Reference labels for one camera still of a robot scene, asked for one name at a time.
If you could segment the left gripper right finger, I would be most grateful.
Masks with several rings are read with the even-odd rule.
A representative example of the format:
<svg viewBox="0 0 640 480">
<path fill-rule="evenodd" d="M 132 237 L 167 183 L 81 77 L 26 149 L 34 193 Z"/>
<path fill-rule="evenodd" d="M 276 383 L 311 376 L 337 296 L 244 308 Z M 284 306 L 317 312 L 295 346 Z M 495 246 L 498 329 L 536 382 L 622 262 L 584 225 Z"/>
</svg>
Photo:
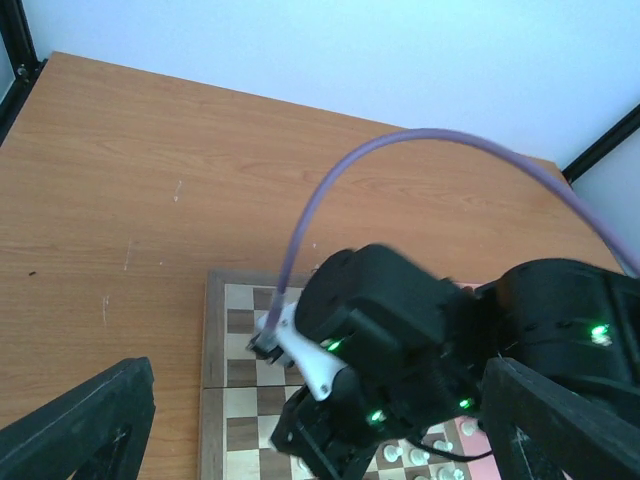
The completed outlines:
<svg viewBox="0 0 640 480">
<path fill-rule="evenodd" d="M 483 379 L 483 426 L 503 479 L 637 479 L 639 429 L 513 359 Z"/>
</svg>

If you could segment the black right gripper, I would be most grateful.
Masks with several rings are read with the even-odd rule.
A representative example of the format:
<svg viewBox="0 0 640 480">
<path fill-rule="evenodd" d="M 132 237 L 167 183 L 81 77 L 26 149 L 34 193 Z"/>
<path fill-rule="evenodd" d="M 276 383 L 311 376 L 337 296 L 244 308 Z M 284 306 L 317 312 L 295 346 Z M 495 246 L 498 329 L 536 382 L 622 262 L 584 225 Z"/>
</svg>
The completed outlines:
<svg viewBox="0 0 640 480">
<path fill-rule="evenodd" d="M 301 459 L 319 479 L 363 478 L 378 447 L 391 440 L 469 463 L 480 457 L 423 443 L 430 427 L 462 414 L 463 403 L 472 407 L 474 399 L 458 397 L 435 371 L 375 386 L 347 367 L 323 401 L 316 400 L 308 386 L 297 390 L 284 404 L 270 442 L 277 452 Z"/>
</svg>

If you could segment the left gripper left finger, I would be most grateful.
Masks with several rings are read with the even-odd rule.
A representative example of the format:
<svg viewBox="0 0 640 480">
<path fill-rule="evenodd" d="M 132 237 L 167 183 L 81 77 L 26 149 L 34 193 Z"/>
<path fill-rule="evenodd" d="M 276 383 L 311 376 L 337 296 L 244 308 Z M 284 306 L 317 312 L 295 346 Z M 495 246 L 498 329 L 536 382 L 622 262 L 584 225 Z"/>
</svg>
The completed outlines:
<svg viewBox="0 0 640 480">
<path fill-rule="evenodd" d="M 155 414 L 146 357 L 126 358 L 1 429 L 3 479 L 136 479 Z"/>
</svg>

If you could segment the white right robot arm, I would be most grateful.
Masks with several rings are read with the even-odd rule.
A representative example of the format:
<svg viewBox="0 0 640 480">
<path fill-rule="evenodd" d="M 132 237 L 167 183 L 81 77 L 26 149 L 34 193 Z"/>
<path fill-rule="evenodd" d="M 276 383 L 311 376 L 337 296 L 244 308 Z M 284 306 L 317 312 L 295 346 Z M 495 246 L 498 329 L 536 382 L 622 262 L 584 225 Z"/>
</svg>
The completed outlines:
<svg viewBox="0 0 640 480">
<path fill-rule="evenodd" d="M 385 441 L 479 417 L 496 357 L 639 422 L 639 283 L 579 261 L 534 260 L 466 289 L 384 245 L 342 250 L 288 324 L 311 346 L 296 366 L 323 377 L 285 403 L 271 443 L 322 479 L 360 479 Z"/>
</svg>

